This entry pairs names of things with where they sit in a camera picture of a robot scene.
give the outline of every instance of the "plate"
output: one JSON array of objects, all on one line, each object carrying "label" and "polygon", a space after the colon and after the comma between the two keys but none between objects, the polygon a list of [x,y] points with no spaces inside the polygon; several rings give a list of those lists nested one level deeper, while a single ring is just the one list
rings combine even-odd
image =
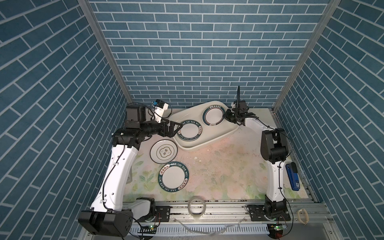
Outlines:
[{"label": "plate", "polygon": [[187,185],[189,171],[181,162],[164,165],[159,172],[159,185],[167,192],[177,192]]},{"label": "plate", "polygon": [[164,164],[172,161],[177,154],[177,146],[171,140],[160,140],[155,143],[150,151],[152,161]]},{"label": "plate", "polygon": [[203,131],[201,124],[195,120],[185,120],[181,124],[183,127],[177,132],[177,135],[187,142],[198,139]]},{"label": "plate", "polygon": [[208,126],[215,126],[224,119],[225,110],[220,105],[212,105],[203,113],[203,122]]}]

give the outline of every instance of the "clear tape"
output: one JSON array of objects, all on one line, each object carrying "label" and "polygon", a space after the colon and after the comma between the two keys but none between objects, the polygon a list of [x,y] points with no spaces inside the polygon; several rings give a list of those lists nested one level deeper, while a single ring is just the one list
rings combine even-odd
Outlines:
[{"label": "clear tape", "polygon": [[[201,202],[203,204],[203,211],[199,214],[196,214],[196,213],[193,213],[191,212],[191,204],[194,203],[194,202]],[[194,219],[199,219],[201,218],[204,213],[205,213],[205,210],[207,209],[207,205],[205,204],[205,201],[199,197],[195,197],[195,198],[192,198],[189,203],[188,203],[188,212],[189,212],[189,215],[191,215],[191,217],[193,217]]]}]

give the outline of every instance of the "plate rim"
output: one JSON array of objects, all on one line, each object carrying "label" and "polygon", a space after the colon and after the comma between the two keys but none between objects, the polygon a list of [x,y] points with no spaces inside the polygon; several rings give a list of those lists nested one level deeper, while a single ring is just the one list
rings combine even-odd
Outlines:
[{"label": "plate rim", "polygon": [[182,162],[178,162],[178,161],[173,161],[172,163],[166,163],[166,164],[164,164],[164,166],[161,167],[161,169],[160,169],[160,171],[159,171],[159,174],[158,174],[158,177],[157,177],[157,181],[158,181],[158,183],[159,183],[161,189],[163,189],[164,191],[167,191],[167,192],[178,192],[178,191],[181,190],[181,189],[178,189],[178,188],[179,188],[181,185],[183,185],[184,181],[181,183],[181,185],[179,185],[179,186],[176,187],[176,188],[172,188],[172,189],[166,187],[165,184],[164,184],[164,182],[162,181],[162,178],[163,178],[162,176],[163,176],[163,174],[160,174],[160,172],[161,172],[161,170],[162,170],[166,165],[173,165],[174,167],[179,167],[179,168],[181,168],[181,169],[184,171],[185,178],[187,178],[187,181],[185,182],[184,186],[183,186],[181,189],[183,189],[183,188],[187,185],[187,183],[188,183],[188,181],[189,181],[189,170],[188,170],[187,166],[186,166],[184,163],[182,163]]},{"label": "plate rim", "polygon": [[223,111],[223,114],[225,114],[225,110],[224,110],[224,108],[223,108],[222,106],[218,105],[218,104],[211,105],[211,106],[207,107],[207,108],[204,110],[203,114],[201,115],[201,119],[203,120],[204,124],[207,125],[207,126],[216,126],[216,125],[219,125],[219,124],[224,120],[224,115],[223,115],[223,117],[221,118],[221,120],[220,120],[218,123],[215,123],[214,125],[212,125],[212,124],[207,124],[208,122],[205,121],[204,116],[209,112],[209,110],[214,109],[214,108],[218,108],[218,109],[220,109],[221,111]]},{"label": "plate rim", "polygon": [[195,124],[194,122],[197,122],[199,125],[197,125],[197,124],[195,124],[198,128],[200,128],[201,127],[201,133],[200,134],[197,134],[195,137],[192,137],[192,139],[190,138],[190,137],[184,137],[182,134],[181,134],[181,129],[177,132],[177,136],[179,137],[179,138],[181,138],[181,140],[183,140],[183,141],[186,141],[186,142],[192,142],[192,141],[195,141],[196,139],[198,139],[200,136],[201,136],[201,134],[203,133],[203,126],[201,125],[201,123],[199,123],[198,121],[196,121],[196,120],[192,120],[192,119],[187,119],[187,120],[184,120],[184,121],[182,121],[181,122],[181,124],[184,126],[185,124],[183,124],[183,122],[186,122],[186,121],[193,121],[193,122],[187,122],[187,123],[185,123],[185,124]]},{"label": "plate rim", "polygon": [[174,158],[172,158],[172,159],[169,160],[168,162],[162,162],[162,163],[158,163],[158,162],[156,162],[155,160],[153,160],[153,158],[152,158],[152,156],[151,156],[151,150],[152,150],[152,148],[155,146],[156,143],[161,142],[161,141],[170,141],[170,142],[172,142],[173,144],[175,144],[175,146],[176,146],[176,155],[177,155],[177,152],[179,151],[179,150],[177,149],[177,144],[176,144],[174,141],[172,141],[172,140],[169,140],[169,139],[162,139],[162,140],[158,140],[157,142],[155,142],[155,143],[152,145],[151,149],[149,150],[149,157],[150,157],[150,159],[151,159],[154,163],[157,163],[157,164],[167,164],[167,163],[169,163],[169,162],[172,162],[172,160],[175,159],[176,155],[175,155]]}]

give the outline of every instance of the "white tray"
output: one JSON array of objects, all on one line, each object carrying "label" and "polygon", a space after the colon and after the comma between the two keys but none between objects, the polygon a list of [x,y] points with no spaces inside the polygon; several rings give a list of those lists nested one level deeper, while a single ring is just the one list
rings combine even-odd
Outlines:
[{"label": "white tray", "polygon": [[212,105],[220,105],[224,108],[225,111],[228,109],[228,107],[220,101],[211,101],[185,109],[178,113],[172,114],[169,117],[169,120],[180,123],[185,120],[195,120],[202,126],[202,133],[200,137],[194,141],[184,141],[176,134],[173,139],[179,148],[186,151],[195,151],[231,135],[239,128],[237,124],[228,122],[225,119],[215,126],[208,126],[204,124],[203,113],[208,107]]}]

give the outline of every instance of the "brick wall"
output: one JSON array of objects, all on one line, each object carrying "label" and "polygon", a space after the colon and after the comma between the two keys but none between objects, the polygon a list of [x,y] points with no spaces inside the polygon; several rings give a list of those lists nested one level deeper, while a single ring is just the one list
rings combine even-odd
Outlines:
[{"label": "brick wall", "polygon": [[125,99],[76,0],[0,1],[0,239],[77,238]]},{"label": "brick wall", "polygon": [[135,101],[271,107],[328,0],[91,0]]},{"label": "brick wall", "polygon": [[383,239],[383,11],[342,0],[278,110],[345,239]]}]

